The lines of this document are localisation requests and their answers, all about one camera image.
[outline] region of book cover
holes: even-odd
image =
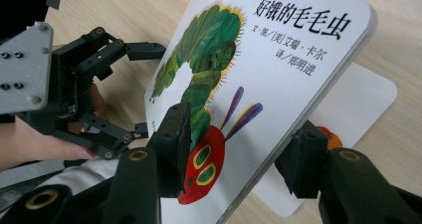
[[[192,143],[163,223],[224,222],[372,35],[364,0],[191,0],[145,93],[148,130],[190,102]]]

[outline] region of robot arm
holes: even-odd
[[[94,77],[107,78],[110,66],[124,55],[131,61],[160,59],[165,48],[127,44],[101,27],[54,52],[52,40],[52,27],[37,22],[0,47],[0,114],[15,114],[38,132],[86,147],[103,159],[113,159],[135,139],[147,137],[145,123],[128,131],[95,116],[88,91]],[[68,123],[74,121],[100,132],[69,132]]]

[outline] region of table surface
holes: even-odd
[[[46,21],[54,44],[66,44],[95,27],[125,42],[167,47],[190,0],[61,0]],[[422,195],[422,0],[366,0],[378,26],[355,62],[394,82],[398,97],[355,148],[366,154],[391,183]],[[108,119],[124,128],[145,121],[143,94],[159,61],[120,59],[113,75],[98,84]],[[292,216],[275,214],[250,193],[228,223],[321,223],[316,200]]]

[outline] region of orange component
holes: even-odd
[[[317,126],[319,131],[325,134],[328,137],[328,145],[327,148],[332,150],[337,147],[342,147],[341,139],[333,132],[331,132],[328,128],[324,126]]]

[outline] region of metal plate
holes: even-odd
[[[53,29],[43,22],[0,46],[0,114],[47,104]]]

